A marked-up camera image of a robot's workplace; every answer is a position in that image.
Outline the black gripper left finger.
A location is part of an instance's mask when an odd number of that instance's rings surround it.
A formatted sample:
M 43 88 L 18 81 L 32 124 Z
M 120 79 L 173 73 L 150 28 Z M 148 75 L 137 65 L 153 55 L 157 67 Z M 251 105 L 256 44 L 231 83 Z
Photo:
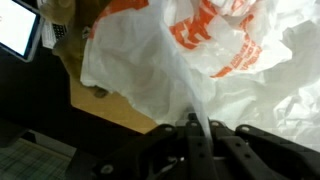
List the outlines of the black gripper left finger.
M 213 176 L 209 121 L 196 113 L 98 155 L 78 150 L 66 171 L 66 180 L 208 180 Z

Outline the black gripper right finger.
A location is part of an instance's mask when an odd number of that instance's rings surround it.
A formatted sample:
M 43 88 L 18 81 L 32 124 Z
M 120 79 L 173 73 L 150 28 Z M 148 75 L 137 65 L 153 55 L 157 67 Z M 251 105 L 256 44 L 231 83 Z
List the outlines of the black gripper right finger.
M 320 180 L 320 153 L 251 125 L 210 121 L 219 154 L 229 153 L 252 180 Z

